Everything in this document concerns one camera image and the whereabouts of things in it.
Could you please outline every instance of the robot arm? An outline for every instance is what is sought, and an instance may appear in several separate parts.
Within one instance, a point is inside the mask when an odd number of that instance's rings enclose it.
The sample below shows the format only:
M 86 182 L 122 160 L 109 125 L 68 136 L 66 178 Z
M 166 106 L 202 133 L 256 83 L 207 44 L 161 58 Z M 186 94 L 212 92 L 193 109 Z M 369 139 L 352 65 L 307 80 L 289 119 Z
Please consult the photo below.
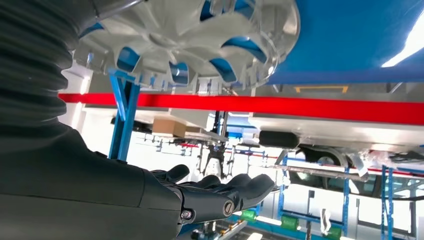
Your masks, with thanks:
M 216 176 L 174 183 L 187 173 L 99 156 L 69 127 L 47 147 L 1 154 L 0 232 L 11 240 L 171 240 L 183 223 L 227 218 L 274 186 L 266 175 L 246 174 L 228 184 Z

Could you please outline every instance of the plastic wrap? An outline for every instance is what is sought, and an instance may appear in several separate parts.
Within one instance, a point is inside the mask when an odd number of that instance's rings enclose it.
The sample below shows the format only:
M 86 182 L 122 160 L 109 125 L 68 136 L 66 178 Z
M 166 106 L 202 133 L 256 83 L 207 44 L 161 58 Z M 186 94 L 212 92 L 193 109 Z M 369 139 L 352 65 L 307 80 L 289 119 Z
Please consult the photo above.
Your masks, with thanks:
M 387 151 L 363 150 L 359 152 L 367 168 L 381 168 L 383 165 L 396 169 L 397 165 L 392 162 Z

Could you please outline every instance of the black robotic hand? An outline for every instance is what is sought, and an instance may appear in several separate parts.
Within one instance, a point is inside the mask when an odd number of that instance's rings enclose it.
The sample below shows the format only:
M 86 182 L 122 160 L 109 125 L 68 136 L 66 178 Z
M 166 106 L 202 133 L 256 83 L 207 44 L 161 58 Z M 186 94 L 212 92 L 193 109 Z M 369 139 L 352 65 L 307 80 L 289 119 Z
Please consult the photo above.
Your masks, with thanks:
M 181 223 L 199 223 L 224 219 L 232 213 L 251 208 L 261 202 L 275 186 L 265 174 L 251 179 L 247 174 L 234 177 L 227 184 L 215 175 L 199 182 L 175 184 L 189 174 L 185 165 L 168 172 L 153 171 L 161 184 L 181 199 Z

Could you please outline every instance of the wheel cover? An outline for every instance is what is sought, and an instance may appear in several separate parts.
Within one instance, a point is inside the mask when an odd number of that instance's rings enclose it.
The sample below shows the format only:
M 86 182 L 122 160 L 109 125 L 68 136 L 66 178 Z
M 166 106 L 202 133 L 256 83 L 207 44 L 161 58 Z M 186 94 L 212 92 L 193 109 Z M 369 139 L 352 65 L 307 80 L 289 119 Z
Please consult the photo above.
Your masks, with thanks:
M 264 84 L 299 30 L 294 0 L 150 0 L 86 30 L 74 58 L 144 87 L 219 94 Z

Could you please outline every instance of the red stripe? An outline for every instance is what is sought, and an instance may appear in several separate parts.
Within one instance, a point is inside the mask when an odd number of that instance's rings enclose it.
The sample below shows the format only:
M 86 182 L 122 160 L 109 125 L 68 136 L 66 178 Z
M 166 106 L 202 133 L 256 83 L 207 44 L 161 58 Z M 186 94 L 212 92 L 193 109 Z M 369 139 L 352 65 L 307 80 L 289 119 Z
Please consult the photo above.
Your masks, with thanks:
M 59 94 L 67 103 L 116 104 L 112 93 Z M 139 107 L 280 114 L 347 121 L 424 125 L 424 103 L 287 97 L 140 94 Z

